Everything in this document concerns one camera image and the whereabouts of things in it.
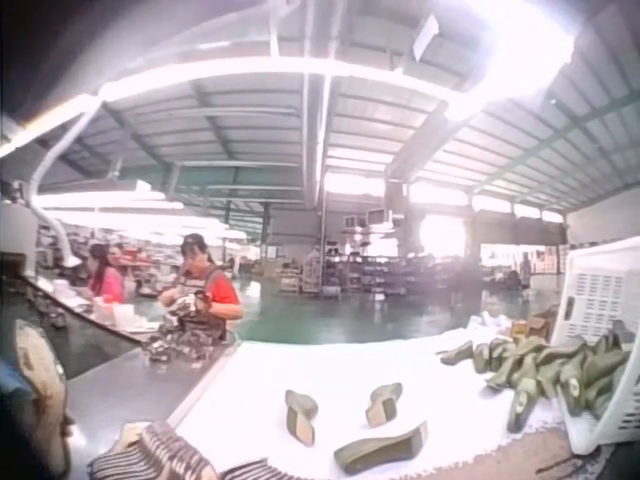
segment black hair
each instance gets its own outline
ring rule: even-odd
[[[89,247],[89,256],[98,262],[98,269],[93,274],[93,282],[90,284],[91,291],[95,296],[100,296],[104,284],[104,274],[107,267],[111,267],[109,247],[103,243],[94,243]]]
[[[211,254],[208,253],[207,243],[204,241],[204,237],[199,233],[190,233],[184,237],[182,245],[180,246],[180,253],[183,257],[186,257],[188,253],[200,252],[207,254],[207,260],[209,263],[215,263]]]

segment white container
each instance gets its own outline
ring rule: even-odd
[[[131,304],[114,304],[113,305],[113,317],[115,319],[115,326],[118,330],[124,330],[131,328],[137,321],[136,314]]]
[[[112,303],[104,303],[102,297],[96,297],[93,299],[93,313],[96,322],[104,325],[115,325],[116,320],[113,314]]]
[[[640,440],[640,237],[569,254],[551,343],[558,345],[575,335],[594,343],[616,319],[636,334],[636,341],[600,421],[588,412],[570,416],[559,396],[571,450],[578,455],[587,455],[599,445]]]

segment pipe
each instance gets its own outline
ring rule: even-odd
[[[76,124],[69,129],[67,133],[64,134],[62,139],[58,141],[44,156],[42,162],[36,168],[36,171],[33,172],[31,179],[29,180],[29,189],[28,195],[29,200],[27,202],[29,208],[33,213],[35,213],[36,217],[40,220],[47,223],[58,236],[58,241],[60,242],[60,250],[62,251],[62,264],[67,267],[75,267],[76,265],[80,265],[82,261],[75,257],[73,253],[71,253],[71,245],[69,244],[69,239],[67,238],[67,234],[62,228],[62,225],[57,220],[49,217],[47,212],[36,205],[36,196],[38,194],[38,188],[40,187],[40,183],[44,178],[44,174],[47,173],[53,162],[62,155],[69,146],[74,142],[78,136],[82,133],[82,131],[87,127],[89,122],[93,119],[93,117],[98,113],[100,109],[100,105],[102,105],[102,99],[99,97],[95,97],[95,102],[90,105],[85,111],[84,115],[76,122]]]

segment apron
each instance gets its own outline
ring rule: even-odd
[[[181,272],[178,275],[178,278],[176,278],[174,286],[178,288],[180,295],[195,294],[198,291],[208,292],[208,287],[212,282],[215,282],[220,275],[224,275],[224,272],[218,269],[215,265],[211,265],[202,278],[191,278],[186,276],[184,272]],[[210,313],[207,314],[207,317],[207,322],[221,324],[223,326],[222,333],[218,339],[225,340],[227,321],[222,317],[218,317]]]

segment factory floor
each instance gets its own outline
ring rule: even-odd
[[[363,343],[392,339],[438,335],[464,327],[469,316],[480,311],[481,298],[475,292],[461,297],[446,293],[421,298],[376,299],[371,295],[342,295],[338,298],[316,298],[291,293],[278,293],[275,282],[239,281],[236,283],[245,310],[245,320],[234,329],[243,340],[297,343]],[[38,322],[26,301],[3,291],[1,309],[2,352],[11,350],[15,318]],[[516,299],[503,301],[503,309],[526,316],[546,309],[557,301],[553,295],[533,292],[525,305]],[[67,378],[72,379],[130,349],[111,339],[95,338],[75,325],[69,332],[45,330],[63,364]],[[640,478],[640,444],[619,446],[598,480]]]

